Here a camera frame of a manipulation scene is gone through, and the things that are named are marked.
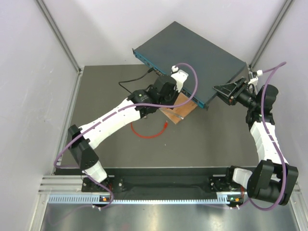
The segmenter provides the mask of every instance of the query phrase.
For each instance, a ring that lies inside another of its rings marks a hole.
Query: white wall
[[[77,74],[35,1],[1,4],[0,31],[0,224],[23,231],[51,171]]]
[[[279,90],[273,106],[276,134],[289,164],[299,170],[299,185],[308,205],[308,1],[296,0],[282,21],[257,68],[287,64],[271,84]],[[262,86],[268,75],[259,83]]]
[[[252,61],[282,0],[45,0],[80,66],[139,64],[137,48],[178,21]]]

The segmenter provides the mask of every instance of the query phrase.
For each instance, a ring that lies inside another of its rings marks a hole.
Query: blue edge of box
[[[145,65],[147,65],[149,68],[154,68],[155,70],[157,70],[157,71],[159,71],[159,72],[161,72],[161,73],[163,73],[163,74],[165,74],[165,75],[167,75],[167,73],[165,73],[164,71],[162,71],[162,70],[160,70],[159,68],[157,68],[157,66],[155,66],[153,63],[151,63],[149,60],[147,60],[146,58],[144,58],[141,54],[139,54],[137,51],[135,51],[134,49],[133,49],[133,53],[134,53],[134,55],[135,55],[135,57],[137,58],[137,59],[139,59],[141,62],[143,62]],[[184,95],[186,95],[187,97],[190,97],[191,95],[192,95],[192,93],[190,92],[190,91],[188,91],[187,89],[185,89],[185,88],[183,88],[182,89],[182,91],[181,91]],[[204,102],[202,102],[202,101],[200,101],[200,100],[198,100],[197,98],[195,98],[195,97],[193,97],[192,98],[192,101],[194,101],[199,107],[201,107],[201,108],[207,108],[208,106],[204,103]]]

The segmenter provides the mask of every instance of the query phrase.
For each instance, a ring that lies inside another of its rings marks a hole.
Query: red cable connector
[[[152,138],[155,138],[155,137],[157,137],[157,136],[163,134],[167,127],[168,127],[168,121],[165,122],[164,128],[163,128],[159,133],[157,133],[156,135],[152,135],[152,136],[142,136],[142,135],[140,135],[138,132],[135,131],[135,129],[133,128],[133,123],[130,123],[130,128],[131,128],[131,130],[136,134],[136,136],[139,136],[140,138],[144,138],[144,139],[152,139]]]

